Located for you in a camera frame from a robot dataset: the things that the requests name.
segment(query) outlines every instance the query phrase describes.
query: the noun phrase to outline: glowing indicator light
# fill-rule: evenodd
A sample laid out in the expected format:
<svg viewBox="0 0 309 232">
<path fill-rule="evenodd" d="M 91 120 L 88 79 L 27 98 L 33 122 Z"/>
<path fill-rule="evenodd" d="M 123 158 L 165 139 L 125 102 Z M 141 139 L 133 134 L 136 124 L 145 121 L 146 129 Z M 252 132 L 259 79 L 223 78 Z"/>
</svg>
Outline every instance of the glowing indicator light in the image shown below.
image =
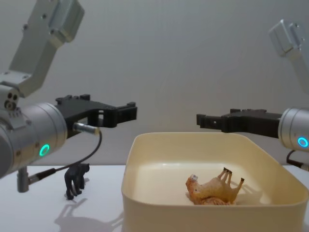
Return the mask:
<svg viewBox="0 0 309 232">
<path fill-rule="evenodd" d="M 304 137 L 298 138 L 298 144 L 302 147 L 307 147 L 308 146 L 308 140 Z"/>
<path fill-rule="evenodd" d="M 49 149 L 50 146 L 48 144 L 42 146 L 42 148 L 40 149 L 40 156 L 45 156 L 48 153 Z"/>
</svg>

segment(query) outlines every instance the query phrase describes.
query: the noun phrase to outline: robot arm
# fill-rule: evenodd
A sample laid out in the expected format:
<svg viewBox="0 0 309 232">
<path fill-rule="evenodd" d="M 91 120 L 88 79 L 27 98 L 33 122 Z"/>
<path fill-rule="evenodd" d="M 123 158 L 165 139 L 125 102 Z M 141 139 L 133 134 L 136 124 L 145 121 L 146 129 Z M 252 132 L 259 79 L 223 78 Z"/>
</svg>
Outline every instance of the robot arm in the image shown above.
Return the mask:
<svg viewBox="0 0 309 232">
<path fill-rule="evenodd" d="M 197 124 L 225 133 L 247 132 L 279 138 L 286 148 L 309 152 L 308 109 L 291 108 L 282 115 L 266 110 L 231 109 L 229 114 L 220 117 L 197 115 Z"/>
<path fill-rule="evenodd" d="M 18 97 L 41 88 L 56 51 L 75 38 L 83 16 L 77 0 L 36 2 L 9 71 L 0 75 L 1 108 L 14 109 Z"/>
<path fill-rule="evenodd" d="M 37 0 L 9 70 L 0 74 L 0 178 L 19 170 L 19 192 L 33 183 L 27 165 L 57 151 L 68 138 L 136 119 L 135 103 L 114 107 L 91 101 L 90 95 L 59 98 L 55 106 L 17 106 L 19 97 L 41 88 L 57 49 L 75 38 L 83 16 L 77 0 Z"/>
<path fill-rule="evenodd" d="M 297 23 L 281 20 L 269 35 L 277 54 L 287 57 L 305 93 L 309 93 L 309 53 L 305 33 Z M 201 128 L 222 132 L 248 132 L 279 138 L 292 150 L 309 152 L 309 109 L 289 108 L 282 115 L 266 110 L 234 110 L 220 117 L 197 115 Z"/>
</svg>

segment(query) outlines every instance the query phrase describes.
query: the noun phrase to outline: black toy animal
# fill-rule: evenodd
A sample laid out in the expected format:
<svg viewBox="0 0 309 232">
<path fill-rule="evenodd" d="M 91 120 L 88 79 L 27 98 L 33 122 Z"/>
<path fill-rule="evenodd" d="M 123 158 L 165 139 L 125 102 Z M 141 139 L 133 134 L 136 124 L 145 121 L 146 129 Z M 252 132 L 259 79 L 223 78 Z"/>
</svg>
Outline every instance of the black toy animal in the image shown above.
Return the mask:
<svg viewBox="0 0 309 232">
<path fill-rule="evenodd" d="M 89 163 L 80 163 L 74 165 L 66 171 L 64 174 L 64 180 L 67 186 L 67 199 L 73 200 L 72 194 L 76 197 L 78 194 L 81 194 L 82 191 L 80 189 L 84 189 L 85 180 L 84 174 L 90 170 Z"/>
</svg>

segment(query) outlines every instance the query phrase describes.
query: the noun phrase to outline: cable connector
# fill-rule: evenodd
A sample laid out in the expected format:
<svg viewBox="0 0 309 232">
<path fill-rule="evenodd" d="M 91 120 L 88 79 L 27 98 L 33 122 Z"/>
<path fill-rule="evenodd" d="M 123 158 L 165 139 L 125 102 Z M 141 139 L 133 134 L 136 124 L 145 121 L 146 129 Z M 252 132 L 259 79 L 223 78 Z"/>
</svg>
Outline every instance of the cable connector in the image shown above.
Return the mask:
<svg viewBox="0 0 309 232">
<path fill-rule="evenodd" d="M 73 124 L 73 130 L 78 131 L 78 132 L 87 132 L 87 133 L 94 134 L 94 135 L 99 135 L 100 133 L 99 127 L 93 127 L 93 126 L 85 125 L 83 123 L 78 123 L 78 122 Z"/>
<path fill-rule="evenodd" d="M 35 182 L 38 182 L 52 174 L 55 174 L 56 173 L 56 169 L 55 168 L 52 168 L 52 169 L 49 169 L 49 170 L 46 170 L 44 172 L 40 172 L 40 173 L 36 173 L 32 176 L 29 177 L 29 184 L 33 184 Z"/>
</svg>

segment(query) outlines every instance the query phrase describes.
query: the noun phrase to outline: toy animal leg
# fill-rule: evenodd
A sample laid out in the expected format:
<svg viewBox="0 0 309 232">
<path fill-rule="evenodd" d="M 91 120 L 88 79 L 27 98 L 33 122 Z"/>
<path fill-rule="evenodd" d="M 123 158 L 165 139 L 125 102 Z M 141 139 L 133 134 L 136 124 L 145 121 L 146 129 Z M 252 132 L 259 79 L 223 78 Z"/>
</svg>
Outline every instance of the toy animal leg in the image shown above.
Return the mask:
<svg viewBox="0 0 309 232">
<path fill-rule="evenodd" d="M 223 176 L 223 174 L 225 173 L 226 168 L 223 168 L 223 171 L 220 173 L 220 175 L 218 175 L 218 178 L 221 179 L 221 177 Z"/>
<path fill-rule="evenodd" d="M 68 200 L 73 200 L 73 198 L 74 198 L 69 189 L 67 189 L 67 198 L 68 198 Z"/>
<path fill-rule="evenodd" d="M 231 185 L 231 179 L 232 179 L 232 172 L 229 171 L 228 173 L 228 181 L 227 181 L 227 184 L 230 186 Z"/>
<path fill-rule="evenodd" d="M 83 177 L 81 177 L 81 181 L 80 181 L 80 184 L 79 184 L 79 188 L 80 189 L 84 189 L 85 188 L 85 180 Z"/>
<path fill-rule="evenodd" d="M 80 189 L 79 189 L 79 184 L 80 184 L 79 178 L 74 179 L 74 180 L 73 180 L 73 183 L 74 183 L 74 186 L 75 186 L 75 191 L 76 191 L 76 193 L 77 193 L 77 194 L 81 194 L 82 191 L 80 191 Z"/>
<path fill-rule="evenodd" d="M 238 192 L 239 192 L 239 190 L 241 189 L 241 186 L 242 186 L 242 184 L 243 184 L 243 182 L 245 181 L 245 179 L 244 178 L 241 178 L 240 179 L 240 183 L 238 184 L 238 186 L 235 188 L 235 194 L 237 195 L 238 194 Z"/>
<path fill-rule="evenodd" d="M 222 179 L 224 182 L 226 181 L 228 174 L 229 174 L 229 170 L 226 170 L 225 171 L 225 175 L 224 175 L 224 177 Z"/>
</svg>

